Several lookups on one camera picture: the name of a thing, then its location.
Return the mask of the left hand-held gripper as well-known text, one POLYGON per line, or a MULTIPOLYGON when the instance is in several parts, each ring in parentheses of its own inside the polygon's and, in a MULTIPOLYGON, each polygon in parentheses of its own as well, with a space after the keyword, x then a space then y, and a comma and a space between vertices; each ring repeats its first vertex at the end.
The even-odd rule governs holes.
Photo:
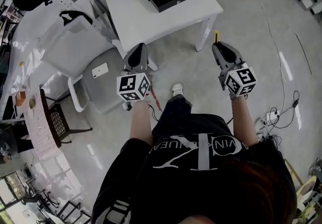
POLYGON ((151 88, 146 44, 133 47, 124 57, 123 64, 121 76, 117 77, 117 94, 126 103, 144 100, 151 88))

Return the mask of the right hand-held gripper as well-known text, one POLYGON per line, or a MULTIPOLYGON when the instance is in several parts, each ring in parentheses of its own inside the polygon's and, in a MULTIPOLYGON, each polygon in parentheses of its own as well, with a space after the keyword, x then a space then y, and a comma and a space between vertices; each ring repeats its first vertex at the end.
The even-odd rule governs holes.
POLYGON ((212 53, 221 69, 218 79, 223 90, 229 90, 233 97, 246 96, 252 92, 257 84, 255 72, 237 49, 219 41, 212 44, 212 53))

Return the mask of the person's right forearm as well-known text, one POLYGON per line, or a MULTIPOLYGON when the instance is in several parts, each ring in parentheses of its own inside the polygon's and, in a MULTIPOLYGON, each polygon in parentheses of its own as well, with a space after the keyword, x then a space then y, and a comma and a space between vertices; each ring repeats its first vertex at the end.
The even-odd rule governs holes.
POLYGON ((231 100, 233 116, 233 135, 246 146, 257 144, 258 138, 244 96, 231 100))

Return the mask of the person's left forearm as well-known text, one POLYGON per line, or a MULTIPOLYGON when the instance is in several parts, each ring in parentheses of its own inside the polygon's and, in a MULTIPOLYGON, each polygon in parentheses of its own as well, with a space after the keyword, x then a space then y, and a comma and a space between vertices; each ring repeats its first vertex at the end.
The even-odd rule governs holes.
POLYGON ((132 107, 132 118, 129 138, 140 139, 152 145, 152 129, 150 124, 150 113, 148 102, 135 102, 132 107))

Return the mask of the white table leg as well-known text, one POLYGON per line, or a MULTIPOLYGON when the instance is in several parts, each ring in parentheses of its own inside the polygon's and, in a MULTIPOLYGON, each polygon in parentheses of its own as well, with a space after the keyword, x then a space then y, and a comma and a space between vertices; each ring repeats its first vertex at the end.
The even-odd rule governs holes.
POLYGON ((195 49, 197 52, 201 51, 204 47, 204 44, 209 36, 210 31, 214 25, 217 15, 211 16, 209 19, 206 19, 202 22, 202 26, 197 38, 195 49))
POLYGON ((149 55, 149 53, 147 54, 147 65, 148 67, 152 70, 152 71, 158 71, 159 67, 157 66, 157 64, 153 61, 152 57, 149 55))

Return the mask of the person's white shoe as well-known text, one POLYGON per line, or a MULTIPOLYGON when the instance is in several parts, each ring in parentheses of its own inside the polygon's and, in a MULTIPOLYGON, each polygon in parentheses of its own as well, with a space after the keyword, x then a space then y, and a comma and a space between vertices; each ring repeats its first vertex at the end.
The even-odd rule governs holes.
POLYGON ((183 96, 183 86, 181 83, 176 83, 172 86, 172 95, 173 97, 183 96))

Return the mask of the white smartphone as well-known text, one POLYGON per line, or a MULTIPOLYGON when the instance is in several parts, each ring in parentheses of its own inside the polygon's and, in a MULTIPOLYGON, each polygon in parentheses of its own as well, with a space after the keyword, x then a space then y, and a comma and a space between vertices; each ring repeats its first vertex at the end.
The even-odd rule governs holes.
POLYGON ((109 67, 106 62, 92 69, 93 78, 96 79, 109 72, 109 67))

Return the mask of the white chair with grey seat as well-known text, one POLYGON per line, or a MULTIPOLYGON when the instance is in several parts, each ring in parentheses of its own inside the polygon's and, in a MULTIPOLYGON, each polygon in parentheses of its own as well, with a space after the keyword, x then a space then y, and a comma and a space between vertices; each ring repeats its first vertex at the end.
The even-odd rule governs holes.
POLYGON ((131 102, 126 103, 117 94, 117 77, 121 76, 123 59, 117 40, 108 42, 83 16, 63 25, 58 17, 38 42, 43 54, 41 60, 68 78, 68 88, 78 112, 84 111, 79 102, 74 83, 81 81, 88 102, 100 114, 105 114, 119 105, 129 110, 131 102), (109 72, 94 79, 92 69, 106 62, 109 72))

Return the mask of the person's black trousers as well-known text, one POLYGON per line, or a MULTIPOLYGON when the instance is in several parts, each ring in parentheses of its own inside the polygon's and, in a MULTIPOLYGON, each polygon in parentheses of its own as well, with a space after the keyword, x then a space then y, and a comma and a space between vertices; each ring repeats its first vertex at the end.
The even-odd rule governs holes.
POLYGON ((192 104, 181 94, 169 99, 154 130, 182 128, 187 125, 192 104))

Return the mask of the white power strip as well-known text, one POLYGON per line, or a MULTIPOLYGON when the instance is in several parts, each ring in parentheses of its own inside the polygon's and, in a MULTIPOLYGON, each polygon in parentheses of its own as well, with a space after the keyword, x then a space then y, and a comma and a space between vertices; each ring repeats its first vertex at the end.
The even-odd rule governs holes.
POLYGON ((280 111, 279 110, 273 110, 271 112, 268 112, 266 114, 266 120, 267 121, 274 121, 275 119, 278 119, 280 115, 280 111))

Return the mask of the black garment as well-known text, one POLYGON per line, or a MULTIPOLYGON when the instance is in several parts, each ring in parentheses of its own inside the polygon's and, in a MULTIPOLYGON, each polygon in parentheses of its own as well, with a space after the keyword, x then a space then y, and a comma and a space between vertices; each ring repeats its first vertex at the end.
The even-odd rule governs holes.
POLYGON ((63 19, 64 26, 66 26, 79 16, 83 16, 91 25, 93 24, 93 20, 87 14, 81 11, 62 11, 59 16, 63 19))

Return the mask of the dark lattice wooden chair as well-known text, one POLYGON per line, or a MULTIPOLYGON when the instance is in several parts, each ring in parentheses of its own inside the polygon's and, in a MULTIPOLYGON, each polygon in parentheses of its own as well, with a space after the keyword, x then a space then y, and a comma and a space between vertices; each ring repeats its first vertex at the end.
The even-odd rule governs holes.
POLYGON ((67 94, 58 99, 53 99, 51 97, 46 96, 45 91, 43 89, 40 89, 40 98, 44 109, 45 117, 52 137, 58 148, 60 148, 62 144, 72 143, 71 140, 67 142, 63 141, 70 134, 85 133, 93 130, 92 128, 70 129, 60 105, 60 102, 68 97, 70 97, 70 94, 67 94))

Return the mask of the person's black printed t-shirt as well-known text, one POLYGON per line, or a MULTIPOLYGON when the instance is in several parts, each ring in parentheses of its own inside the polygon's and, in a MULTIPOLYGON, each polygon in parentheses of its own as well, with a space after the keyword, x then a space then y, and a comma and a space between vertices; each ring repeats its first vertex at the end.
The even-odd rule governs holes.
POLYGON ((291 224, 292 178, 271 140, 244 145, 223 119, 161 119, 153 145, 129 139, 109 168, 92 224, 179 224, 201 215, 215 224, 291 224))

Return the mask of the table with pink cloth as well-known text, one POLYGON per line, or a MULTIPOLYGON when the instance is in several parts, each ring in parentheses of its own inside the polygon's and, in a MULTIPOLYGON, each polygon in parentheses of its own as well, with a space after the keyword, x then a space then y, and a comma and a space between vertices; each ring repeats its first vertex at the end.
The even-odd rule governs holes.
POLYGON ((39 160, 45 161, 62 153, 60 140, 54 138, 55 128, 50 123, 49 108, 42 88, 26 95, 24 103, 17 108, 17 114, 16 121, 25 121, 39 160))

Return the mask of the small orange box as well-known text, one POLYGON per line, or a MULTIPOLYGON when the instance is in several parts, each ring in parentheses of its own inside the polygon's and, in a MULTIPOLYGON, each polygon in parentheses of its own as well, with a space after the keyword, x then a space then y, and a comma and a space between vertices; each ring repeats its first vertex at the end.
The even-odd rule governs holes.
POLYGON ((26 92, 25 91, 18 91, 15 95, 16 106, 18 106, 18 107, 22 106, 25 99, 26 99, 26 92))

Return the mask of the black office chair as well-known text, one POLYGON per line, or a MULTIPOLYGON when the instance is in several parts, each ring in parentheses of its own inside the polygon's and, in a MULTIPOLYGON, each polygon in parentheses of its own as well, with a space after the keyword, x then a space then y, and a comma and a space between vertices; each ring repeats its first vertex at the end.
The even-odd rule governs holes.
POLYGON ((49 206, 51 204, 55 208, 58 208, 58 206, 60 205, 59 202, 55 202, 51 199, 50 191, 46 192, 45 189, 41 191, 34 191, 32 188, 27 186, 24 187, 24 190, 25 190, 25 196, 21 198, 21 203, 23 205, 26 205, 27 203, 37 203, 37 202, 40 202, 40 204, 43 206, 49 206))

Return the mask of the black metal frame stool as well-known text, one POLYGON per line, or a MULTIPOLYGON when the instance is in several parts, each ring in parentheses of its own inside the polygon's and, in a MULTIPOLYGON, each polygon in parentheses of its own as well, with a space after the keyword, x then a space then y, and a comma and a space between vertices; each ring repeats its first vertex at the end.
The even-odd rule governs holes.
POLYGON ((57 217, 63 222, 73 223, 79 220, 82 216, 81 203, 68 201, 63 208, 58 212, 57 217))

